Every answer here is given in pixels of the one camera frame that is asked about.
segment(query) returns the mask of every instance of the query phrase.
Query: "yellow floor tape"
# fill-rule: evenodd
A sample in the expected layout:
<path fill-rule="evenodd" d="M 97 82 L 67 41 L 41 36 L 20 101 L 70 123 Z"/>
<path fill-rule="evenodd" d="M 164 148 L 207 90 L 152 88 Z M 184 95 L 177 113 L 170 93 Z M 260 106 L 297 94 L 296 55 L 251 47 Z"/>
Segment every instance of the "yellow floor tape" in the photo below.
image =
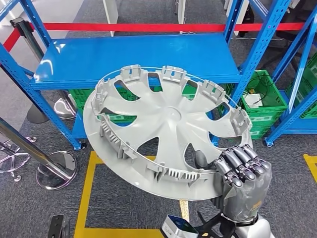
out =
<path fill-rule="evenodd" d="M 317 156 L 304 154 L 304 159 L 307 163 L 312 177 L 317 182 Z"/>
<path fill-rule="evenodd" d="M 154 160 L 155 156 L 147 156 Z M 75 228 L 74 238 L 162 238 L 159 230 L 154 229 L 106 229 L 106 228 L 85 228 L 88 205 L 91 193 L 96 165 L 103 162 L 97 156 L 96 152 L 91 151 L 87 168 L 86 178 L 79 205 L 78 216 Z M 189 221 L 188 202 L 180 201 L 182 217 Z"/>

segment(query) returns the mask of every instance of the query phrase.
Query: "floor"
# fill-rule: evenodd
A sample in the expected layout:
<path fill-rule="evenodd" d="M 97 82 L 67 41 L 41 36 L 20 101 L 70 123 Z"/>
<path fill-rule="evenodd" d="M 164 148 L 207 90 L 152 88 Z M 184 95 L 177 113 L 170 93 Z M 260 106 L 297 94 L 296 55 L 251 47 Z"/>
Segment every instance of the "floor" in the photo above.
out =
<path fill-rule="evenodd" d="M 51 22 L 105 22 L 102 0 L 35 0 L 35 8 L 44 21 Z M 118 22 L 171 22 L 176 23 L 174 0 L 117 0 Z M 188 0 L 186 17 L 188 23 L 224 23 L 225 12 L 221 0 Z M 0 41 L 10 33 L 9 27 L 0 28 Z M 103 36 L 100 32 L 50 32 L 53 38 Z M 116 33 L 129 35 L 131 33 Z M 254 37 L 248 33 L 248 38 Z M 237 64 L 243 62 L 253 40 L 232 39 L 230 49 Z M 272 41 L 272 45 L 282 45 Z M 23 39 L 11 51 L 15 59 L 29 70 L 35 70 L 37 61 Z M 263 56 L 260 66 L 270 59 Z M 269 68 L 272 72 L 275 65 Z M 285 89 L 294 78 L 294 71 L 288 68 L 279 81 L 279 89 Z M 76 226 L 82 192 L 85 180 L 91 148 L 73 151 L 63 135 L 51 122 L 31 124 L 26 119 L 31 103 L 2 71 L 0 80 L 0 116 L 20 130 L 24 136 L 35 136 L 36 145 L 47 154 L 57 150 L 69 151 L 75 156 L 80 171 L 69 186 L 50 192 L 36 184 L 35 173 L 38 162 L 30 160 L 17 172 L 20 182 L 15 183 L 9 175 L 0 176 L 0 238 L 43 238 L 48 231 L 50 218 L 65 214 L 71 222 L 73 235 Z M 56 92 L 43 92 L 48 100 L 56 101 Z M 312 238 L 317 233 L 316 183 L 303 159 L 303 154 L 317 154 L 315 135 L 285 135 L 268 148 L 261 140 L 254 141 L 254 148 L 262 158 L 272 164 L 273 178 L 261 215 L 269 220 L 277 238 Z M 155 145 L 149 144 L 143 154 L 154 155 Z M 196 211 L 211 218 L 216 211 L 210 201 L 189 202 L 190 222 L 199 225 Z M 155 197 L 146 193 L 112 173 L 103 164 L 96 165 L 88 208 L 87 228 L 134 228 L 158 229 L 167 214 L 180 216 L 178 201 Z"/>

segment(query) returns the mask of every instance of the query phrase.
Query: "green plastic crate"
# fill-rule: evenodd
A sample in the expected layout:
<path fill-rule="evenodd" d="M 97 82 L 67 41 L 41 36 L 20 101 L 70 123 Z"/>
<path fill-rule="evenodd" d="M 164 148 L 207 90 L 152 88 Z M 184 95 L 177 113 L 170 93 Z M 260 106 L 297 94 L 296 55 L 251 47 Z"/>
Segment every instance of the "green plastic crate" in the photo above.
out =
<path fill-rule="evenodd" d="M 254 127 L 272 125 L 288 108 L 284 98 L 266 70 L 254 72 L 248 84 L 246 91 L 250 89 L 254 89 L 255 93 L 260 94 L 263 106 L 251 108 L 243 96 L 241 98 L 239 105 L 248 113 Z"/>
<path fill-rule="evenodd" d="M 162 87 L 161 86 L 155 86 L 152 87 L 152 90 L 154 92 L 161 92 Z M 196 93 L 197 88 L 191 86 L 191 85 L 186 85 L 185 86 L 184 90 L 183 91 L 183 95 L 184 97 L 186 97 L 189 100 L 192 100 L 195 97 L 195 94 Z"/>
<path fill-rule="evenodd" d="M 125 88 L 117 88 L 118 91 L 122 95 L 123 98 L 128 100 L 128 101 L 135 101 L 137 99 L 137 96 L 127 91 Z M 94 89 L 72 89 L 69 90 L 72 97 L 77 105 L 78 112 L 82 114 L 84 111 L 85 104 L 88 97 L 94 91 Z M 137 116 L 122 116 L 122 115 L 113 115 L 109 114 L 110 120 L 115 123 L 131 123 L 134 121 Z"/>
<path fill-rule="evenodd" d="M 316 82 L 314 84 L 314 86 L 312 86 L 312 84 L 309 83 L 309 81 L 306 80 L 304 77 L 302 77 L 302 79 L 300 80 L 300 86 L 298 87 L 298 91 L 296 94 L 296 98 L 295 98 L 295 101 L 294 102 L 294 105 L 295 107 L 299 105 L 302 100 L 303 100 L 309 93 L 310 93 L 313 89 L 313 87 L 316 87 L 317 79 L 315 80 Z M 292 87 L 293 87 L 293 82 L 288 85 L 288 88 L 285 90 L 285 93 L 288 98 L 291 97 Z M 315 101 L 307 110 L 306 110 L 304 113 L 300 115 L 300 118 L 303 118 L 303 119 L 317 118 L 317 101 Z"/>
<path fill-rule="evenodd" d="M 269 126 L 253 126 L 250 131 L 251 138 L 253 140 L 260 139 L 269 130 L 269 128 Z"/>
<path fill-rule="evenodd" d="M 118 91 L 122 95 L 123 98 L 128 100 L 128 101 L 135 101 L 137 99 L 137 96 L 127 91 L 125 88 L 117 88 Z M 161 86 L 156 86 L 156 87 L 152 87 L 152 89 L 154 92 L 159 92 L 162 91 Z M 74 101 L 77 105 L 78 112 L 82 114 L 84 111 L 85 104 L 88 97 L 94 91 L 94 89 L 71 89 L 69 90 L 69 93 L 72 95 L 72 97 L 74 99 Z M 183 95 L 189 100 L 192 100 L 195 97 L 195 94 L 196 92 L 196 88 L 186 85 L 185 89 L 183 90 Z M 137 116 L 122 116 L 122 115 L 109 115 L 110 120 L 115 123 L 131 123 L 134 121 Z"/>
<path fill-rule="evenodd" d="M 288 97 L 291 96 L 291 90 L 292 87 L 293 83 L 291 83 L 285 90 L 285 93 Z M 317 87 L 317 53 L 315 53 L 306 63 L 294 105 L 297 106 L 315 87 Z M 300 118 L 317 118 L 317 100 L 303 113 Z"/>

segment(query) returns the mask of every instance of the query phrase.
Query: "blue metal shelf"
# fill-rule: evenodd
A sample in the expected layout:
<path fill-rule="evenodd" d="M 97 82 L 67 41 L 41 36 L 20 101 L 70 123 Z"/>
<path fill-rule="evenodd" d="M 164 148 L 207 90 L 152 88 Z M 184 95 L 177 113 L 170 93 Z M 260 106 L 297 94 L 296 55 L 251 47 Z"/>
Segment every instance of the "blue metal shelf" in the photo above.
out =
<path fill-rule="evenodd" d="M 238 83 L 240 75 L 223 34 L 152 35 L 54 39 L 38 65 L 35 90 L 94 88 L 123 66 L 180 67 L 216 83 Z"/>
<path fill-rule="evenodd" d="M 253 0 L 252 3 L 263 12 L 263 24 L 248 56 L 239 67 L 234 62 L 229 43 L 243 0 L 232 0 L 223 33 L 76 39 L 51 39 L 31 0 L 11 0 L 8 6 L 0 10 L 0 19 L 17 2 L 24 8 L 47 51 L 32 80 L 2 44 L 0 63 L 75 149 L 80 149 L 78 139 L 86 138 L 82 118 L 78 116 L 72 131 L 70 131 L 39 90 L 94 88 L 104 75 L 126 65 L 171 65 L 218 84 L 235 83 L 232 98 L 237 102 L 274 35 L 290 0 L 273 0 L 269 10 L 263 9 L 259 0 Z M 213 143 L 217 143 L 217 140 L 217 137 L 213 138 Z"/>
<path fill-rule="evenodd" d="M 275 79 L 275 82 L 278 81 L 285 68 L 291 61 L 291 59 L 294 57 L 294 55 L 301 46 L 303 46 L 302 56 L 294 78 L 291 97 L 288 98 L 285 92 L 282 92 L 282 95 L 288 102 L 288 108 L 280 118 L 280 124 L 279 126 L 276 128 L 272 127 L 272 132 L 268 137 L 265 138 L 267 146 L 274 145 L 275 140 L 282 134 L 317 133 L 317 119 L 300 118 L 300 115 L 317 100 L 317 87 L 312 89 L 299 105 L 294 107 L 294 102 L 298 91 L 303 72 L 304 71 L 305 65 L 316 30 L 317 5 L 312 11 L 303 28 L 296 36 L 290 47 L 288 47 L 285 55 L 272 73 L 272 77 Z"/>
<path fill-rule="evenodd" d="M 72 127 L 72 135 L 75 139 L 86 139 L 87 135 L 85 132 L 84 122 L 80 114 L 77 113 L 76 119 Z"/>

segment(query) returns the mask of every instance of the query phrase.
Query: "shelf board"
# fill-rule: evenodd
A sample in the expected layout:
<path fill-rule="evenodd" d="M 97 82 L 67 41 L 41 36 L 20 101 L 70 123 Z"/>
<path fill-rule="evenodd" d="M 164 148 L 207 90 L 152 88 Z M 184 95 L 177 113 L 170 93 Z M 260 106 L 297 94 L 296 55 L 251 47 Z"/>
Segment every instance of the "shelf board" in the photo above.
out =
<path fill-rule="evenodd" d="M 180 67 L 215 83 L 238 83 L 223 33 L 67 38 L 52 41 L 30 85 L 35 90 L 94 88 L 123 66 Z"/>
<path fill-rule="evenodd" d="M 289 99 L 285 91 L 280 91 L 284 99 L 288 103 Z M 317 118 L 316 119 L 302 119 L 297 118 L 293 122 L 289 128 L 283 131 L 283 134 L 317 134 Z"/>

